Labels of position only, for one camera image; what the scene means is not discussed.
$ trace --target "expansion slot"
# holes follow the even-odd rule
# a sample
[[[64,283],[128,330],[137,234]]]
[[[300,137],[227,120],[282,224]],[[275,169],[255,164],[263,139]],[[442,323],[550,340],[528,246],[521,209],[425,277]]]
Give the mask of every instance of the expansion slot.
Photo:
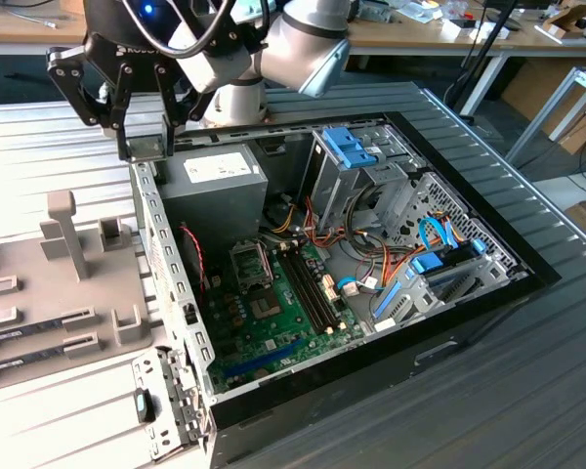
[[[249,362],[244,362],[237,364],[225,371],[226,378],[230,378],[236,375],[242,375],[249,371],[253,371],[256,368],[260,368],[261,366],[265,366],[271,362],[275,362],[277,360],[285,359],[288,356],[292,355],[300,345],[302,345],[301,340],[296,340],[292,344],[289,344],[281,349],[274,350],[266,355],[262,355],[256,359],[250,360]]]
[[[300,253],[298,251],[281,253],[278,255],[278,261],[302,303],[314,332],[322,334],[328,327],[338,327],[340,321],[335,317]]]
[[[69,359],[78,359],[93,351],[101,349],[97,333],[89,333],[77,337],[64,339],[61,344],[43,350],[28,352],[20,356],[0,361],[0,371],[9,368],[25,366],[27,364],[42,362],[52,357],[66,356]]]
[[[51,318],[49,320],[41,320],[33,324],[16,325],[13,327],[0,329],[0,342],[21,339],[29,335],[60,329],[62,327],[65,327],[67,330],[71,330],[71,328],[69,328],[69,324],[71,324],[75,329],[78,326],[82,327],[85,325],[91,325],[95,322],[97,322],[97,318],[93,312],[93,308],[85,308],[65,314],[63,316]]]

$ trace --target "wooden table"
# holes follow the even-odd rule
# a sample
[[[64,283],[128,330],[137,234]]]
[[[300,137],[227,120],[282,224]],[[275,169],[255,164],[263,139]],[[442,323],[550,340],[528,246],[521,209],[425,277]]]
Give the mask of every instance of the wooden table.
[[[480,18],[481,6],[473,0],[471,13]],[[471,96],[462,107],[462,115],[473,115],[486,92],[511,57],[573,57],[585,58],[586,47],[561,46],[534,29],[540,24],[536,12],[527,12],[520,19],[522,29],[511,31],[507,39],[496,40],[488,52],[491,57]],[[441,21],[422,24],[399,13],[394,22],[369,23],[355,20],[350,24],[351,55],[353,56],[465,56],[473,40],[460,36],[448,38],[442,33]],[[474,55],[481,44],[476,45]]]
[[[471,0],[471,12],[481,16],[481,6]],[[35,15],[57,15],[58,3],[31,9]],[[79,45],[85,32],[84,18],[55,21],[57,29],[15,18],[0,8],[0,55],[45,54],[49,45]],[[472,115],[484,95],[511,57],[586,57],[586,47],[564,47],[534,29],[536,15],[525,14],[523,29],[511,32],[508,39],[497,40],[488,53],[491,60],[461,113]],[[441,21],[422,24],[398,13],[394,22],[380,24],[355,20],[350,24],[353,56],[465,56],[472,39],[448,38],[441,32]]]
[[[19,9],[17,12],[36,17],[68,15],[71,21],[50,20],[57,24],[57,29],[52,29],[14,17],[0,7],[0,56],[44,55],[50,46],[80,45],[85,35],[84,17],[62,12],[58,1],[43,7]]]

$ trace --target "corrugated metal table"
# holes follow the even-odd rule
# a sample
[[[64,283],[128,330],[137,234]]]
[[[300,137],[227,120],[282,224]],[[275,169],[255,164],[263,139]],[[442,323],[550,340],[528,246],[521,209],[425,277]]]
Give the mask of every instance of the corrugated metal table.
[[[586,467],[586,237],[430,93],[338,87],[322,101],[270,93],[321,117],[398,110],[555,266],[563,279],[473,348],[237,464],[247,468]],[[130,133],[158,131],[160,103],[133,104]],[[42,193],[71,189],[76,222],[133,225],[128,168],[63,103],[0,107],[0,240],[34,235]],[[160,323],[155,302],[150,317]],[[164,343],[161,327],[154,330]],[[0,465],[149,465],[128,365],[136,354],[0,390]],[[166,468],[201,467],[197,450]]]

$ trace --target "white label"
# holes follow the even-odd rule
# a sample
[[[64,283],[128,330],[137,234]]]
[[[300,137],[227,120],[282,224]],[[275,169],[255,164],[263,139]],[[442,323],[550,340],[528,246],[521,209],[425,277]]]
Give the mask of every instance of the white label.
[[[15,330],[13,332],[7,332],[6,334],[0,335],[0,340],[10,339],[11,337],[18,337],[19,335],[21,335],[20,330]]]
[[[188,159],[185,161],[185,169],[192,183],[205,183],[252,174],[245,158],[239,152]]]
[[[0,369],[11,368],[13,366],[20,366],[23,364],[23,360],[15,360],[13,362],[2,363],[0,364]]]
[[[381,154],[382,153],[382,151],[380,149],[378,149],[375,145],[373,147],[366,147],[364,150],[370,154]]]
[[[395,320],[393,318],[388,318],[387,320],[383,320],[382,322],[375,324],[375,331],[382,332],[383,330],[388,329],[389,327],[393,327],[394,325],[396,325]]]
[[[371,288],[372,290],[375,289],[375,285],[377,284],[378,279],[376,277],[368,277],[367,280],[364,281],[364,286]]]

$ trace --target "ram slot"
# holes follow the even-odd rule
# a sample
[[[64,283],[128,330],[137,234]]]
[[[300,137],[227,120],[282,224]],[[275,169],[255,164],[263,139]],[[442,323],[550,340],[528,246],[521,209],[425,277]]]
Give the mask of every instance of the ram slot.
[[[339,321],[334,316],[327,299],[314,282],[313,276],[299,252],[283,253],[279,256],[279,262],[302,303],[314,332],[322,334],[328,326],[336,327]]]

